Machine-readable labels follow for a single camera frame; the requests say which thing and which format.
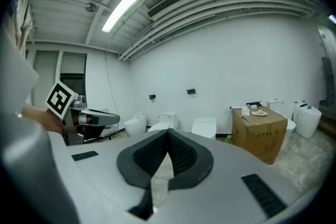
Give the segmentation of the person's left forearm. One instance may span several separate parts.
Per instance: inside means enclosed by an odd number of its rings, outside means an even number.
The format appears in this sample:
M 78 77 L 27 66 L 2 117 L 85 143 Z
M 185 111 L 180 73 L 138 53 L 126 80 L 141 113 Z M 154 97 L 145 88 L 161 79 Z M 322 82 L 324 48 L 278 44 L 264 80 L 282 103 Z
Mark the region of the person's left forearm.
M 59 117 L 49 109 L 26 105 L 22 109 L 22 116 L 38 122 L 46 131 L 56 132 L 61 136 L 64 135 Z

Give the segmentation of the white toilet with flat tank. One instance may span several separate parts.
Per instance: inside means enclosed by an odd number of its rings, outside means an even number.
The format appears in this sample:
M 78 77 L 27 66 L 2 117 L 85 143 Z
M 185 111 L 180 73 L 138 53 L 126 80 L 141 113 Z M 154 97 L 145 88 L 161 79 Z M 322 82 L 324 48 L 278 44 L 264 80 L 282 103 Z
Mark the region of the white toilet with flat tank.
M 267 101 L 267 108 L 284 116 L 287 119 L 287 130 L 286 130 L 286 134 L 285 134 L 285 137 L 283 138 L 284 140 L 280 148 L 280 150 L 283 151 L 288 144 L 291 134 L 296 128 L 296 123 L 285 115 L 286 107 L 285 107 L 284 99 L 274 99 L 271 101 Z

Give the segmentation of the black tall stand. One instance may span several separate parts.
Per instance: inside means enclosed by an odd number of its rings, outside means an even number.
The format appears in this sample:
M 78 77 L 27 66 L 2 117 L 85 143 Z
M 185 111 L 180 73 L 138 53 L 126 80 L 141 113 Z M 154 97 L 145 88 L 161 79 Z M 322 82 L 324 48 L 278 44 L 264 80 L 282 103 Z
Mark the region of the black tall stand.
M 334 75 L 332 70 L 332 64 L 329 57 L 322 57 L 323 70 L 326 78 L 326 99 L 323 100 L 324 105 L 332 105 L 336 100 L 336 92 L 334 86 Z

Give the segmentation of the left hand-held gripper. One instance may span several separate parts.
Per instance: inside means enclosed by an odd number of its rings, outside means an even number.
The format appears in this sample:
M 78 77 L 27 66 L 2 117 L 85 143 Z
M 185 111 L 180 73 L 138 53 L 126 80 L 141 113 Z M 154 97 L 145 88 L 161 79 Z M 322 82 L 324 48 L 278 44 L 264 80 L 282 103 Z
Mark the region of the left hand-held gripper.
M 120 121 L 116 114 L 89 109 L 85 96 L 75 93 L 61 81 L 55 82 L 45 105 L 60 119 L 67 145 L 96 140 L 106 127 Z

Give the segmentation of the white toilet with teal button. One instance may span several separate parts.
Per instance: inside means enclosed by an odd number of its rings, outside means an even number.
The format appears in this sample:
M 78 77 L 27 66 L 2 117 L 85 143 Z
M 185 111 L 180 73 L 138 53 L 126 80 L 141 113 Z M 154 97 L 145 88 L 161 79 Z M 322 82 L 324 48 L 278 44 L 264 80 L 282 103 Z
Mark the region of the white toilet with teal button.
M 322 113 L 308 103 L 296 103 L 293 110 L 295 132 L 304 138 L 312 138 L 318 127 Z

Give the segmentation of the white tankless toilet bowl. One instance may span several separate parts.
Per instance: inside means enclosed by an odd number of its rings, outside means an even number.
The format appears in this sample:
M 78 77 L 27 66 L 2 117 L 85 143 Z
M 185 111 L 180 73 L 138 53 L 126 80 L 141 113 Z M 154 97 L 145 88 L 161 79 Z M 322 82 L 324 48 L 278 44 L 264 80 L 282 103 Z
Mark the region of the white tankless toilet bowl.
M 193 134 L 197 134 L 206 138 L 211 138 L 211 139 L 215 139 L 216 137 L 216 131 L 214 129 L 206 131 L 206 130 L 193 130 L 192 129 L 192 133 Z

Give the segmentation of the dark window with white frame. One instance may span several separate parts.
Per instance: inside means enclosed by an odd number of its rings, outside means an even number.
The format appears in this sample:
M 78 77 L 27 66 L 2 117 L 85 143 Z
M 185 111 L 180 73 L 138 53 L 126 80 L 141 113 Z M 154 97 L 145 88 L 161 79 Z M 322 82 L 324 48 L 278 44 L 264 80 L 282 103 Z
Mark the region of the dark window with white frame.
M 58 80 L 74 92 L 85 95 L 86 58 L 86 55 L 61 54 L 59 51 L 36 52 L 34 70 L 39 79 L 31 93 L 32 105 L 44 108 L 47 94 Z

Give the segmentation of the brown wooden cabinet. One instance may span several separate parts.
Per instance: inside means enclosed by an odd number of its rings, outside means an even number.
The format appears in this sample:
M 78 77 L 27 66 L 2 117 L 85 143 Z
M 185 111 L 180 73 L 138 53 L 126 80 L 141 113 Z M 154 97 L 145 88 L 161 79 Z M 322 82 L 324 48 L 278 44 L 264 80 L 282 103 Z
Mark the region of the brown wooden cabinet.
M 336 107 L 320 106 L 318 130 L 336 141 Z

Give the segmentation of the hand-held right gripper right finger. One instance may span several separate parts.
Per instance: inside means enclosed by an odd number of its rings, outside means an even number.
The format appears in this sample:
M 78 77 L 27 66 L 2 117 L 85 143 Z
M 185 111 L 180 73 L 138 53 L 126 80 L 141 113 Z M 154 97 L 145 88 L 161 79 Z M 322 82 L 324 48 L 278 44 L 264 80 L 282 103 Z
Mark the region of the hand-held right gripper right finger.
M 169 191 L 196 187 L 214 166 L 213 155 L 205 146 L 173 129 L 167 131 L 167 153 L 174 174 L 168 183 Z

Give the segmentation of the white toilet with tall tank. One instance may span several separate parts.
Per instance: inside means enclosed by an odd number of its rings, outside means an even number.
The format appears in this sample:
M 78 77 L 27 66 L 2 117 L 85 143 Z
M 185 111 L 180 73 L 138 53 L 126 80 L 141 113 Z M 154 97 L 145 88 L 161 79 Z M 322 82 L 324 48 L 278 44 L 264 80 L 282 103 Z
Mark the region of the white toilet with tall tank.
M 148 132 L 157 130 L 177 129 L 178 119 L 175 112 L 163 112 L 159 115 L 159 122 L 148 129 Z

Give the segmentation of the white ceiling pipe bundle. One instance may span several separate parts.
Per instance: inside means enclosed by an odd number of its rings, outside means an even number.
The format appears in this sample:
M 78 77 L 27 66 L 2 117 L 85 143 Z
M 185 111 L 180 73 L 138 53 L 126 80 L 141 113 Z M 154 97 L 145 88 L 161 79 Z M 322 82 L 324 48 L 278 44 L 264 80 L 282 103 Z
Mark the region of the white ceiling pipe bundle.
M 119 60 L 133 60 L 145 52 L 181 35 L 229 19 L 253 15 L 288 15 L 310 18 L 315 10 L 289 0 L 226 0 L 212 2 L 186 11 L 175 11 L 150 25 Z

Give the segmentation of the beige t-shirt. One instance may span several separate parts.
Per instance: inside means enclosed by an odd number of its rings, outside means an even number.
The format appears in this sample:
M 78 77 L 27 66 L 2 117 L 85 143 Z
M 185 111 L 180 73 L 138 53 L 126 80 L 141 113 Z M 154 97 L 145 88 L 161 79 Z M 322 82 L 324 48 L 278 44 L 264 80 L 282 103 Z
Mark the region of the beige t-shirt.
M 23 54 L 26 49 L 26 40 L 33 27 L 29 0 L 11 0 L 7 8 L 5 28 L 11 42 Z

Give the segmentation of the large cardboard box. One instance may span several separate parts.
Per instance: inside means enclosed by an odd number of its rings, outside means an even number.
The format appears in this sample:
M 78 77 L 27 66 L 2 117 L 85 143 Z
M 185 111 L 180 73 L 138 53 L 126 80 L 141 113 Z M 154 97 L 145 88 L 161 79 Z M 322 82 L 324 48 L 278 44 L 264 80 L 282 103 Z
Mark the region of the large cardboard box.
M 287 130 L 287 119 L 264 107 L 267 116 L 244 116 L 250 120 L 242 119 L 241 109 L 232 109 L 232 139 L 233 144 L 245 149 L 264 163 L 270 165 L 276 160 Z

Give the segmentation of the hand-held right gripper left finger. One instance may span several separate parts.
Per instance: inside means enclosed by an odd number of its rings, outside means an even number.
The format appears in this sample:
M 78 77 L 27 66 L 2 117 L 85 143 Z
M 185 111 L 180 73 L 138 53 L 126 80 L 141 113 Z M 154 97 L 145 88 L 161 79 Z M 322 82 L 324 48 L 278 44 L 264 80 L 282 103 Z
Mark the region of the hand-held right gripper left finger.
M 148 219 L 153 214 L 151 179 L 167 154 L 167 130 L 161 130 L 122 150 L 117 157 L 117 168 L 125 181 L 144 190 L 139 204 L 129 213 Z

